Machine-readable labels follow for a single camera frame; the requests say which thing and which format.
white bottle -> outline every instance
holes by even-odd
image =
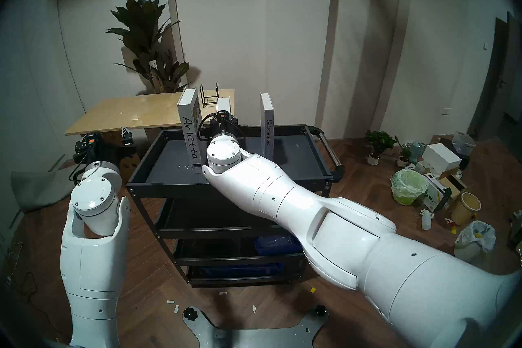
[[[422,215],[422,229],[429,230],[431,229],[431,218],[433,217],[433,212],[430,212],[428,209],[421,210]]]

cart handle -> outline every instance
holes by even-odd
[[[345,174],[345,171],[346,171],[345,166],[341,163],[341,160],[335,154],[335,151],[328,144],[328,139],[326,139],[325,133],[321,129],[319,129],[315,126],[309,126],[308,129],[311,134],[319,137],[321,143],[323,144],[323,146],[326,149],[326,152],[328,153],[328,155],[332,159],[332,162],[335,165],[335,170],[332,172],[332,176],[334,177],[334,182],[341,181],[341,178]]]

metal cart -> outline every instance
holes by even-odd
[[[312,134],[319,137],[332,158],[336,167],[333,172],[321,157]],[[260,153],[260,128],[246,129],[239,143],[250,153]],[[297,184],[320,191],[325,197],[345,171],[324,133],[313,126],[276,126],[273,160]],[[160,132],[127,189],[165,253],[193,287],[281,283],[303,276],[306,258],[302,252],[274,256],[257,253],[256,237],[288,232],[270,220],[242,211],[213,188],[203,174],[194,174],[182,130]],[[142,198],[164,199],[156,223]],[[177,240],[173,251],[165,239]],[[249,275],[234,271],[245,265],[251,269],[247,270]],[[220,271],[220,266],[229,268]],[[230,275],[215,275],[227,272]]]

blue bin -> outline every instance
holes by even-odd
[[[254,245],[257,253],[262,256],[303,252],[303,247],[292,234],[256,237]]]

plywood tabletop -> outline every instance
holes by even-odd
[[[65,134],[81,135],[93,130],[107,132],[120,130],[122,127],[144,129],[178,126],[181,123],[176,104],[181,94],[174,92],[104,99],[68,128]],[[215,90],[205,90],[205,96],[215,94]],[[235,91],[219,90],[219,96],[230,98],[230,109],[234,114]],[[201,99],[199,106],[203,117],[216,112],[215,104],[203,108]]]

